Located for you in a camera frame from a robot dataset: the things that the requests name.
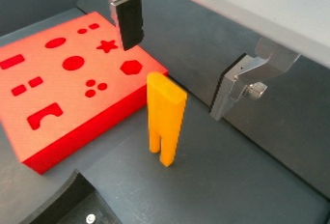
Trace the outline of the gripper black-tipped metal left finger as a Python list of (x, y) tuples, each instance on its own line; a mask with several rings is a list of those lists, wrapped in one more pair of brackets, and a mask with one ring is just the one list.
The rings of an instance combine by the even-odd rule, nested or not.
[(143, 40), (142, 0), (108, 0), (123, 50), (134, 48)]

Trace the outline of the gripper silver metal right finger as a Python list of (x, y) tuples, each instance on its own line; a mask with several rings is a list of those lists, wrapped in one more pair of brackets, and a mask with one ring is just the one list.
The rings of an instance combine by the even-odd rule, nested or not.
[(210, 116), (219, 121), (242, 97), (258, 100), (267, 90), (265, 81), (285, 74), (300, 57), (300, 53), (262, 37), (255, 57), (243, 55), (222, 77)]

